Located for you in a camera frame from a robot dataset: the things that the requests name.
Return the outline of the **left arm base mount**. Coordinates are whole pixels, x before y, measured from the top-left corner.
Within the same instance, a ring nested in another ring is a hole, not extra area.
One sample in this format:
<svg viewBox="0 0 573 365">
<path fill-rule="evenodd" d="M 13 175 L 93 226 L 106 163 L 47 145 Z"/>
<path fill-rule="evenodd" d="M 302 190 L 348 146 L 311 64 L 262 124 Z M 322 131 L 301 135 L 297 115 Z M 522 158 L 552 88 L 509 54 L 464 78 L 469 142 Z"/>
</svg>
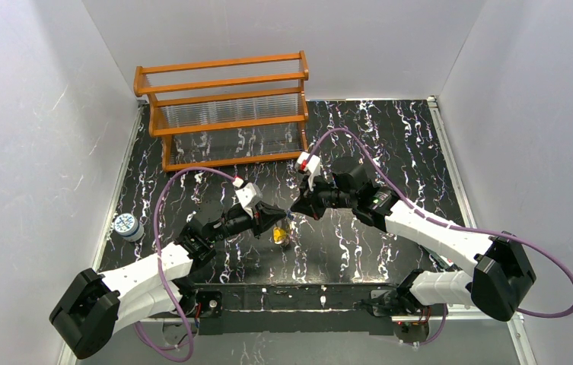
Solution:
<svg viewBox="0 0 573 365">
<path fill-rule="evenodd" d="M 177 292 L 174 295 L 179 300 L 187 319 L 194 319 L 196 315 L 199 318 L 206 318 L 212 316 L 212 311 L 215 311 L 214 316 L 218 316 L 222 308 L 223 290 L 222 285 L 200 285 L 189 294 L 180 297 L 180 293 Z M 148 318 L 180 320 L 176 307 L 164 287 L 155 288 L 151 295 L 154 305 Z"/>
</svg>

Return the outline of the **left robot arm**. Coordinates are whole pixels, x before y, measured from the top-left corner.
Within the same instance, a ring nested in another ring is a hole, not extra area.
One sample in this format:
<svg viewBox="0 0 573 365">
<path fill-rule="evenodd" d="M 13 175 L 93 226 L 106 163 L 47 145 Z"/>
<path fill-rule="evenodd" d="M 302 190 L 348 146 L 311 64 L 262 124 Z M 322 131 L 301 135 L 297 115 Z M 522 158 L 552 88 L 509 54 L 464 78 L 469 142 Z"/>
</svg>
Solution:
<svg viewBox="0 0 573 365">
<path fill-rule="evenodd" d="M 49 322 L 78 359 L 91 357 L 120 329 L 174 310 L 183 295 L 173 281 L 209 263 L 217 243 L 247 230 L 260 236 L 286 217 L 285 210 L 258 202 L 249 211 L 235 204 L 207 224 L 192 219 L 161 254 L 101 273 L 92 268 L 79 272 Z"/>
</svg>

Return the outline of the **yellow key tag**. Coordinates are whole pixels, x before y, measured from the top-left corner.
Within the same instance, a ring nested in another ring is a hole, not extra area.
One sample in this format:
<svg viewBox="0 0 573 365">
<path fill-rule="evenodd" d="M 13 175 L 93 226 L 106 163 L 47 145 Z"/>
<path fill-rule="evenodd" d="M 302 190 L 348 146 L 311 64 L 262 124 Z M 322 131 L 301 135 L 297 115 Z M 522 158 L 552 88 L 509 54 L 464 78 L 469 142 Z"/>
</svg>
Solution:
<svg viewBox="0 0 573 365">
<path fill-rule="evenodd" d="M 273 241 L 277 245 L 284 245 L 288 242 L 289 234 L 286 230 L 280 227 L 274 227 L 273 231 Z"/>
</svg>

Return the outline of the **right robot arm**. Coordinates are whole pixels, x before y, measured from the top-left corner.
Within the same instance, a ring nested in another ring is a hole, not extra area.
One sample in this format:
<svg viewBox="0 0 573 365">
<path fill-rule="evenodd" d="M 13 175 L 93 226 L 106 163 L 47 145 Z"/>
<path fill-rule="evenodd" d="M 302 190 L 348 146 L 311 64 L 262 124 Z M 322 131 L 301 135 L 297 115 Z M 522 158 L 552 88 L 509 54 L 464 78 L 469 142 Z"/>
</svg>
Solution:
<svg viewBox="0 0 573 365">
<path fill-rule="evenodd" d="M 320 158 L 301 153 L 296 167 L 304 178 L 294 213 L 321 219 L 328 209 L 349 209 L 363 224 L 391 233 L 449 259 L 456 270 L 415 269 L 396 289 L 367 301 L 385 313 L 412 314 L 435 304 L 474 306 L 507 322 L 536 281 L 522 245 L 508 236 L 467 232 L 464 227 L 408 205 L 386 186 L 374 184 L 350 157 L 334 163 L 333 181 L 320 176 Z"/>
</svg>

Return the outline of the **silver keyring holder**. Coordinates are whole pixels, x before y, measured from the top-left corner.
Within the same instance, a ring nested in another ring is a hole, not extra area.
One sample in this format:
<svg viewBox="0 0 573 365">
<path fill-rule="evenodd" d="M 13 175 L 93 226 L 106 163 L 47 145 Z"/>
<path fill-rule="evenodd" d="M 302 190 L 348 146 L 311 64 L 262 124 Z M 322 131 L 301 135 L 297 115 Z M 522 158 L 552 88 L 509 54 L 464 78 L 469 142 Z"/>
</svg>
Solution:
<svg viewBox="0 0 573 365">
<path fill-rule="evenodd" d="M 283 249 L 287 249 L 291 245 L 293 229 L 294 229 L 294 221 L 290 220 L 286 214 L 286 217 L 281 219 L 274 227 L 280 227 L 288 232 L 289 234 L 288 242 L 284 245 L 278 245 Z"/>
</svg>

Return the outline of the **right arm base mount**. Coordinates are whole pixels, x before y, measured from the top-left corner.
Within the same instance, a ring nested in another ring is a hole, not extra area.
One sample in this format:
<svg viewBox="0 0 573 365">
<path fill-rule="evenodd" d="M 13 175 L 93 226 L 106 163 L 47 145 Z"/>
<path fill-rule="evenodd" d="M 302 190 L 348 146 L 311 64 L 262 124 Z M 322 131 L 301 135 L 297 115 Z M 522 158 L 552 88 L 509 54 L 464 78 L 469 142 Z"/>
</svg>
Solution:
<svg viewBox="0 0 573 365">
<path fill-rule="evenodd" d="M 372 290 L 356 308 L 374 317 L 393 317 L 395 329 L 402 335 L 424 335 L 428 338 L 447 324 L 447 310 L 441 304 L 421 304 L 408 291 Z"/>
</svg>

